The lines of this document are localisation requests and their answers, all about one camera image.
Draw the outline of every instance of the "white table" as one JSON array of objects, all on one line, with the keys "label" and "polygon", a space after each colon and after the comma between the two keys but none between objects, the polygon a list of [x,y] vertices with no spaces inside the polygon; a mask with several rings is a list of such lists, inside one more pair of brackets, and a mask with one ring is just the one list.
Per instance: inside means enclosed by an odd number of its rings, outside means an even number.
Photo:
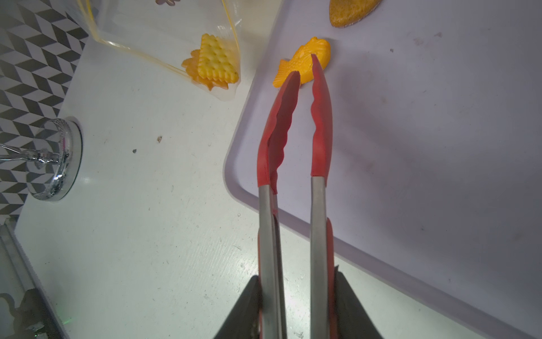
[{"label": "white table", "polygon": [[[78,178],[60,202],[29,198],[16,228],[69,337],[212,338],[257,272],[258,215],[230,197],[222,165],[278,7],[247,2],[228,103],[89,41],[60,113],[82,128]],[[309,243],[281,232],[288,336],[308,338]],[[335,263],[385,338],[480,337]]]}]

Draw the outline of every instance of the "orange fish-shaped cake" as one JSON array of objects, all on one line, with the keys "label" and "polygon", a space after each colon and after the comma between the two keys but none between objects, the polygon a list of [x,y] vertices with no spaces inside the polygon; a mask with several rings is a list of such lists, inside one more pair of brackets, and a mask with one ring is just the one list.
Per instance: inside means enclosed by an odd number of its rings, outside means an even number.
[{"label": "orange fish-shaped cake", "polygon": [[311,54],[316,55],[322,69],[325,69],[331,58],[330,43],[324,39],[314,37],[307,44],[299,47],[290,61],[281,60],[279,71],[275,80],[273,80],[273,86],[276,88],[281,87],[288,75],[293,71],[300,73],[302,84],[313,80]]}]

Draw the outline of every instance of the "white tray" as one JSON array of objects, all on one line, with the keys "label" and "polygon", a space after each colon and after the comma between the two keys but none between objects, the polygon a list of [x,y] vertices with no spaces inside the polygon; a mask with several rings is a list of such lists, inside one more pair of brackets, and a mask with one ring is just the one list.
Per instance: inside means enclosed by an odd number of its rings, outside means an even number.
[{"label": "white tray", "polygon": [[[313,36],[332,46],[336,252],[487,336],[542,338],[542,2],[383,0],[337,29],[327,0],[285,0],[225,163],[253,208],[279,60]],[[311,89],[278,184],[280,221],[305,236]]]}]

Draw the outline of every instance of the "brown cookie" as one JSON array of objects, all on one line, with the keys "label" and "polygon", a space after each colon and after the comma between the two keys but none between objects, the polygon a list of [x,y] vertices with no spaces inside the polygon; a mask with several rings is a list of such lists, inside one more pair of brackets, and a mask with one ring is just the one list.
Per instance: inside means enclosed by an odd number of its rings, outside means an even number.
[{"label": "brown cookie", "polygon": [[330,0],[330,21],[333,27],[352,25],[372,12],[382,0]]}]

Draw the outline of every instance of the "black and white tile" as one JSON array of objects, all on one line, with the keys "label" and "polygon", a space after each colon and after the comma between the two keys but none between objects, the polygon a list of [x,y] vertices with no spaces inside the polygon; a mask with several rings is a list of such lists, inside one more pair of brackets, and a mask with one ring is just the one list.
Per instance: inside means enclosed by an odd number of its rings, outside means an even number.
[{"label": "black and white tile", "polygon": [[[60,112],[88,35],[50,0],[0,0],[0,25],[0,143],[34,148],[40,126]],[[23,162],[0,164],[0,223],[18,217],[26,182]]]}]

